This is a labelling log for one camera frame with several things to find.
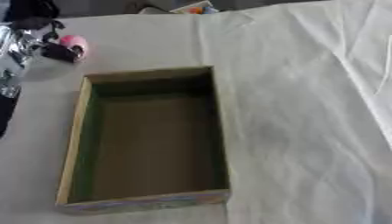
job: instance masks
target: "cardboard bottom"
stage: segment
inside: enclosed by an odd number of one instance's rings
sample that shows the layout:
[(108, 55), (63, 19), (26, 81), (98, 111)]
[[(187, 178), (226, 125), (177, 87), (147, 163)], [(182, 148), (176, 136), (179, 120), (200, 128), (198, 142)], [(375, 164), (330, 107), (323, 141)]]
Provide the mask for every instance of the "cardboard bottom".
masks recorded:
[(214, 104), (206, 97), (102, 100), (92, 200), (215, 189)]

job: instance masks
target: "wooden edge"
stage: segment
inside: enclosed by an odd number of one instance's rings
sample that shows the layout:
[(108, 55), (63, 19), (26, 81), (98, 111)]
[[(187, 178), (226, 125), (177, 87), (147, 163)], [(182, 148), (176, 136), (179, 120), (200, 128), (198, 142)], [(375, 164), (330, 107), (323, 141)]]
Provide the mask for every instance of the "wooden edge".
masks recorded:
[(79, 99), (77, 101), (75, 113), (73, 116), (73, 126), (71, 129), (68, 151), (66, 154), (66, 162), (64, 164), (64, 169), (59, 184), (59, 191), (57, 193), (56, 205), (66, 204), (68, 202), (68, 196), (72, 184), (72, 176), (74, 174), (74, 166), (79, 151), (79, 141), (81, 138), (83, 118), (91, 96), (91, 86), (92, 84), (90, 80), (84, 77), (80, 88)]
[(192, 196), (198, 194), (214, 194), (214, 193), (230, 193), (229, 189), (219, 189), (219, 190), (207, 190), (202, 192), (178, 192), (178, 193), (168, 193), (168, 194), (157, 194), (157, 195), (149, 195), (143, 197), (128, 197), (128, 198), (120, 198), (120, 199), (105, 199), (105, 200), (96, 200), (96, 201), (89, 201), (89, 202), (77, 202), (77, 203), (70, 203), (64, 204), (62, 206), (92, 206), (101, 203), (112, 203), (118, 201), (138, 201), (138, 200), (154, 200), (156, 198), (163, 198), (163, 197), (180, 197), (180, 196)]
[(221, 93), (221, 90), (218, 87), (218, 78), (216, 78), (215, 75), (215, 70), (213, 67), (211, 67), (211, 74), (212, 74), (212, 79), (213, 79), (213, 92), (215, 94), (215, 99), (216, 99), (216, 103), (218, 106), (218, 118), (220, 121), (220, 133), (221, 133), (221, 137), (222, 137), (222, 142), (223, 142), (223, 159), (225, 162), (225, 168), (226, 168), (226, 178), (227, 178), (227, 184), (228, 184), (228, 189), (231, 192), (231, 179), (230, 179), (230, 170), (229, 170), (229, 166), (228, 166), (228, 154), (226, 152), (226, 148), (228, 145), (228, 137), (225, 135), (225, 133), (227, 133), (225, 130), (228, 128), (227, 125), (225, 125), (224, 121), (223, 121), (223, 113), (224, 113), (224, 109), (223, 109), (223, 103), (221, 102), (221, 98), (220, 95), (223, 95)]
[(211, 66), (189, 66), (176, 68), (163, 68), (139, 71), (123, 71), (115, 73), (91, 73), (87, 77), (92, 83), (150, 80), (156, 78), (170, 78), (179, 76), (194, 76), (211, 72)]

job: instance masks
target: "white cloth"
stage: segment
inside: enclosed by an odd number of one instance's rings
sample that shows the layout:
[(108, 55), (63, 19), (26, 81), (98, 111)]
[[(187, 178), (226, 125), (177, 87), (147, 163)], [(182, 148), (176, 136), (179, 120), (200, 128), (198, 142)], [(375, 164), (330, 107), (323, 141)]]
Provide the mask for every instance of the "white cloth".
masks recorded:
[[(392, 223), (389, 1), (208, 16), (85, 17), (77, 67), (39, 59), (0, 140), (2, 223)], [(70, 216), (53, 208), (81, 76), (214, 65), (233, 195), (226, 206)]]

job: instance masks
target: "wrinkled fabric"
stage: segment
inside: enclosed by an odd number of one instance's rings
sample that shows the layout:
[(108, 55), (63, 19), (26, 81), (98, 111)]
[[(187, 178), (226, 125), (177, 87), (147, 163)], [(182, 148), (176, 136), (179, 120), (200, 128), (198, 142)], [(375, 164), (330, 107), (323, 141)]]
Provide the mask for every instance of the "wrinkled fabric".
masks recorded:
[[(392, 3), (66, 19), (91, 54), (37, 59), (0, 140), (4, 223), (392, 223)], [(83, 74), (214, 66), (229, 202), (70, 216), (53, 208)]]

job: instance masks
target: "black object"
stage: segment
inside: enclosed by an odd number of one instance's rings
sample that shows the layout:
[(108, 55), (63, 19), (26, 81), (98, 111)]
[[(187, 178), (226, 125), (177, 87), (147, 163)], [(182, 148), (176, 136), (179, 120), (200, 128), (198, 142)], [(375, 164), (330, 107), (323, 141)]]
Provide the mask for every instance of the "black object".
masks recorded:
[(53, 0), (10, 0), (4, 22), (12, 22), (31, 17), (57, 18), (59, 8)]
[(8, 98), (0, 95), (0, 138), (3, 137), (7, 130), (8, 122), (12, 118), (15, 107), (17, 106), (20, 93), (15, 98)]
[(74, 46), (70, 49), (64, 45), (54, 43), (47, 43), (46, 46), (42, 48), (42, 56), (69, 63), (74, 63), (82, 52), (83, 50), (79, 46)]

